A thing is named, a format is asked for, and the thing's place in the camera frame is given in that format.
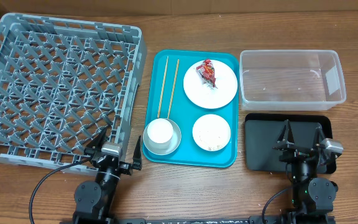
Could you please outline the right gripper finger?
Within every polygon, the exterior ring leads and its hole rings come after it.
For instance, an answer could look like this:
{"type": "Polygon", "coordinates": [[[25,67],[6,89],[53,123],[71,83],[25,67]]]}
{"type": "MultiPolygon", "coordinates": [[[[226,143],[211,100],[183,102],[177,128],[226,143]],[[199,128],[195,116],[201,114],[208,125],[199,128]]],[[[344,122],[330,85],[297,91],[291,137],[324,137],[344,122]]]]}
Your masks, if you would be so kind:
{"type": "Polygon", "coordinates": [[[314,146],[319,146],[321,141],[323,141],[324,139],[326,139],[324,132],[321,126],[318,126],[315,129],[315,133],[314,133],[314,146]]]}
{"type": "Polygon", "coordinates": [[[286,143],[286,144],[290,144],[290,143],[294,143],[294,138],[293,138],[293,133],[291,130],[291,126],[290,126],[290,121],[288,119],[286,119],[283,122],[283,128],[282,128],[282,132],[279,134],[279,137],[277,139],[278,143],[286,143]]]}

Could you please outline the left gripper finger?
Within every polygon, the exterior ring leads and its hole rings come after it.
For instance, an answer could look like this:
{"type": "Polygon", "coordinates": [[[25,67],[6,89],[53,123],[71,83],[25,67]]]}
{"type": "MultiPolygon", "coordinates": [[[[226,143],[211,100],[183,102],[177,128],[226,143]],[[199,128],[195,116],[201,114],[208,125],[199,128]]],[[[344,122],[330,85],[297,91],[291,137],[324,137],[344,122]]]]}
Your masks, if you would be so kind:
{"type": "Polygon", "coordinates": [[[139,136],[132,157],[133,160],[132,168],[135,170],[142,170],[141,140],[142,140],[142,136],[139,136]]]}
{"type": "Polygon", "coordinates": [[[108,130],[108,127],[103,128],[100,133],[93,138],[87,145],[87,149],[101,149],[103,144],[106,142],[106,132],[108,130]]]}

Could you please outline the white cup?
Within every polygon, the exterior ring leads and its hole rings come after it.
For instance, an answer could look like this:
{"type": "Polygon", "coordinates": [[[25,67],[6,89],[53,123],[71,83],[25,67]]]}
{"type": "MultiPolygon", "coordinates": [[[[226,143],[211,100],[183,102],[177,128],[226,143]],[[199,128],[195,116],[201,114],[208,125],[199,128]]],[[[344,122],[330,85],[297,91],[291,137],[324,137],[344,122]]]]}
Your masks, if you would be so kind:
{"type": "Polygon", "coordinates": [[[162,150],[172,142],[173,126],[169,120],[158,118],[150,122],[146,129],[151,150],[162,150]]]}

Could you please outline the grey bowl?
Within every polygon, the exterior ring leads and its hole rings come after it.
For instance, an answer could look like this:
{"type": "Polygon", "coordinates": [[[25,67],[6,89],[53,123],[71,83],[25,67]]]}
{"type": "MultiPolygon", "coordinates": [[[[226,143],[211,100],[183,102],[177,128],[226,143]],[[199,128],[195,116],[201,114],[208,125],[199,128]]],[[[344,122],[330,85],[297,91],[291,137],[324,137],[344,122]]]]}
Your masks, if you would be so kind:
{"type": "Polygon", "coordinates": [[[162,149],[162,150],[151,150],[150,149],[150,146],[149,146],[149,142],[148,142],[148,137],[147,137],[147,133],[146,133],[146,129],[147,129],[147,126],[144,130],[144,135],[143,135],[143,142],[144,142],[144,145],[146,146],[146,148],[152,153],[152,154],[155,154],[155,155],[158,155],[158,156],[165,156],[165,155],[168,155],[168,154],[171,154],[173,153],[177,148],[178,146],[180,145],[180,142],[181,142],[181,131],[180,131],[180,128],[178,127],[178,125],[170,120],[170,119],[167,119],[169,120],[169,122],[171,122],[172,126],[173,126],[173,137],[172,137],[172,142],[170,143],[170,145],[165,148],[165,149],[162,149]]]}

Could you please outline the red snack wrapper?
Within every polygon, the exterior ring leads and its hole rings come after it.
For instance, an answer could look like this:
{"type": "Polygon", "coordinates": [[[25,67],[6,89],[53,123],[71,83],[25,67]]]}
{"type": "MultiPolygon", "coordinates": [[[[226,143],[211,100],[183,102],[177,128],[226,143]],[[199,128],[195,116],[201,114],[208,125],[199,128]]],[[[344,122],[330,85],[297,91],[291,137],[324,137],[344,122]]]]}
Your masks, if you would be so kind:
{"type": "Polygon", "coordinates": [[[216,87],[215,69],[210,59],[202,61],[201,65],[196,67],[196,72],[211,88],[216,87]]]}

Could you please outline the wooden chopstick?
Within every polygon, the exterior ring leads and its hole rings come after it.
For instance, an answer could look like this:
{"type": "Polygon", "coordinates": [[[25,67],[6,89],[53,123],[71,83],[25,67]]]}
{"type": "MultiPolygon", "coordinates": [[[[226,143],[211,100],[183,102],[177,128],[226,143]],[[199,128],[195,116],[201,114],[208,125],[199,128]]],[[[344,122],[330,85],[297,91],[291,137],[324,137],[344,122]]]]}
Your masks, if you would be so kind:
{"type": "Polygon", "coordinates": [[[177,65],[176,65],[176,69],[175,69],[175,76],[174,76],[174,79],[173,79],[172,92],[171,92],[171,96],[170,96],[170,103],[169,103],[169,107],[168,107],[167,119],[170,118],[170,113],[171,113],[172,103],[173,103],[173,97],[174,97],[174,94],[175,94],[175,86],[176,86],[176,82],[177,82],[177,74],[178,74],[179,65],[180,65],[180,59],[177,59],[177,65]]]}
{"type": "Polygon", "coordinates": [[[161,107],[162,107],[163,93],[164,93],[164,88],[165,88],[165,80],[166,80],[166,76],[167,76],[168,61],[169,61],[169,56],[167,56],[167,59],[166,59],[166,62],[165,62],[165,69],[164,69],[164,74],[163,74],[163,81],[162,81],[162,86],[161,86],[160,99],[159,99],[159,103],[158,103],[157,118],[160,117],[160,112],[161,112],[161,107]]]}

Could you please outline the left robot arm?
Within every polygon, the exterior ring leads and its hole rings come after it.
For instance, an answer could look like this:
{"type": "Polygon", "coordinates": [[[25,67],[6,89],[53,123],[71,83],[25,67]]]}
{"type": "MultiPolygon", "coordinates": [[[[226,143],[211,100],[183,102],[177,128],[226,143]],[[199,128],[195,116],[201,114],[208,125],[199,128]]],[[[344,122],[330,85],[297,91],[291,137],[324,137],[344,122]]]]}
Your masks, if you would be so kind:
{"type": "Polygon", "coordinates": [[[122,146],[108,141],[107,130],[103,128],[85,147],[84,153],[91,157],[91,163],[98,171],[94,181],[82,182],[75,190],[74,224],[117,223],[109,212],[120,177],[142,169],[142,138],[138,137],[133,161],[128,163],[124,161],[122,146]]]}

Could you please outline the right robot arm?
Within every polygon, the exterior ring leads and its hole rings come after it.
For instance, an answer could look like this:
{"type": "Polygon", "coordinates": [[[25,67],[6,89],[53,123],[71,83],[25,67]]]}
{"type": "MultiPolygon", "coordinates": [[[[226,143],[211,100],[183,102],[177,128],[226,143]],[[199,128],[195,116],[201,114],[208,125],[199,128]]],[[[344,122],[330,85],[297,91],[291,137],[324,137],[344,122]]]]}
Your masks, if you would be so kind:
{"type": "Polygon", "coordinates": [[[291,166],[293,208],[280,217],[280,223],[333,223],[328,213],[333,211],[338,191],[335,182],[318,177],[318,169],[339,158],[344,148],[339,141],[327,138],[322,128],[317,127],[311,147],[295,144],[289,120],[273,147],[281,151],[279,161],[291,166]]]}

